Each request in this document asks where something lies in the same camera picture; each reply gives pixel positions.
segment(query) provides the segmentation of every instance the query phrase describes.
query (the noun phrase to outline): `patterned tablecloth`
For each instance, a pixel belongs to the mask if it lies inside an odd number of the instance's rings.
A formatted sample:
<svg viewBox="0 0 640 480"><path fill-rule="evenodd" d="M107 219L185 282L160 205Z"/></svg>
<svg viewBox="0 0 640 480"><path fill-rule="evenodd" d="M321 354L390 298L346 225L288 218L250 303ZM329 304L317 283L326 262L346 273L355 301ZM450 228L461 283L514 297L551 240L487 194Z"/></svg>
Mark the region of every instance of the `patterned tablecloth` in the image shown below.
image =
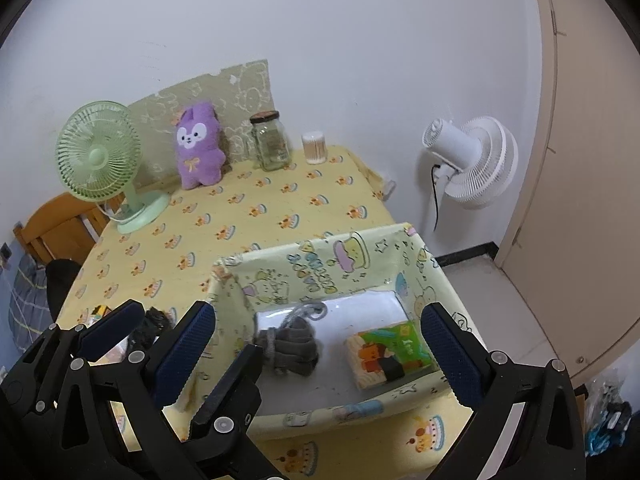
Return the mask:
<svg viewBox="0 0 640 480"><path fill-rule="evenodd" d="M221 256L393 224L374 180L348 150L332 146L328 161L318 166L294 152L284 170L267 173L251 161L239 162L217 186L178 189L171 205L139 231L120 235L110 222L58 323L70 328L129 298L179 319L206 298L212 264ZM187 414L168 410L168 420L185 439ZM126 416L115 411L121 430L130 433ZM469 414L449 391L427 406L370 424L257 444L292 479L393 479L437 464Z"/></svg>

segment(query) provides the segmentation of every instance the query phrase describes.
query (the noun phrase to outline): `black baseboard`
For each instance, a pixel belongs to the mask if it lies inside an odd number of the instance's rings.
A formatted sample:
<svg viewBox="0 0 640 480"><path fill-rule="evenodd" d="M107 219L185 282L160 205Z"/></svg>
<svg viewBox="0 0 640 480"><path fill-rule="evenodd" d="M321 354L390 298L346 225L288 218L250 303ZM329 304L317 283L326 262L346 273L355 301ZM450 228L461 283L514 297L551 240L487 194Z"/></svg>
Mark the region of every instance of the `black baseboard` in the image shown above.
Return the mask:
<svg viewBox="0 0 640 480"><path fill-rule="evenodd" d="M488 254L493 260L495 258L495 255L498 254L498 246L495 244L495 242L476 245L475 247L462 249L461 251L456 251L455 253L438 256L436 258L436 261L439 266L446 267L448 265L464 262L465 260L470 260L471 258L475 258L476 256L482 256L483 254Z"/></svg>

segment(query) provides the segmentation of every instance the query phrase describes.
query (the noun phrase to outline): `stuffed animal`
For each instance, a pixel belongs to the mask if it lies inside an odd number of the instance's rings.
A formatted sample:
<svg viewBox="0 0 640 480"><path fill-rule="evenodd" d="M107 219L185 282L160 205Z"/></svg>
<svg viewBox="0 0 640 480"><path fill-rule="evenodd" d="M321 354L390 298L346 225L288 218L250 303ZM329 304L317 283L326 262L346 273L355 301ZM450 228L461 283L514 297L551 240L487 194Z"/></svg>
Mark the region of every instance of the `stuffed animal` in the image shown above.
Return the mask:
<svg viewBox="0 0 640 480"><path fill-rule="evenodd" d="M220 182L226 159L218 147L220 131L213 104L209 102L195 104L182 114L175 137L175 156L184 189Z"/></svg>

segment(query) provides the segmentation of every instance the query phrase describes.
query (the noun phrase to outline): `blue plaid cloth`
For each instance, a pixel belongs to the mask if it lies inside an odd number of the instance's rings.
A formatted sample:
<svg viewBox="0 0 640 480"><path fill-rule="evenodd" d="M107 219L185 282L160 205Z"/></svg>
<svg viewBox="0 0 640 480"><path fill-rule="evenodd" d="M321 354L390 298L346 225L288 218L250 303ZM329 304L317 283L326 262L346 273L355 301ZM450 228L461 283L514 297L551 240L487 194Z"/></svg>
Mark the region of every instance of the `blue plaid cloth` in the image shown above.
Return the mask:
<svg viewBox="0 0 640 480"><path fill-rule="evenodd" d="M15 345L24 352L52 322L45 269L25 254L18 264L9 302L9 327Z"/></svg>

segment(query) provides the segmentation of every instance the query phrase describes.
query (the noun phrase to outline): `green desk fan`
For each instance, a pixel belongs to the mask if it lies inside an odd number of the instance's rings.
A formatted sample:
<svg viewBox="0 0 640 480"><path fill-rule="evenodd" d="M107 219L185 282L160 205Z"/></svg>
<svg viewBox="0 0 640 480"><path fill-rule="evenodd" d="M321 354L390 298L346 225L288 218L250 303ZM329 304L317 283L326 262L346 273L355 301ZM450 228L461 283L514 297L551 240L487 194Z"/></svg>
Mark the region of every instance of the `green desk fan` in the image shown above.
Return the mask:
<svg viewBox="0 0 640 480"><path fill-rule="evenodd" d="M124 192L126 202L105 214L118 231L133 232L155 220L169 205L160 191L138 194L133 178L142 150L127 107L109 101L89 103L76 111L58 136L56 165L72 195L87 202L105 202Z"/></svg>

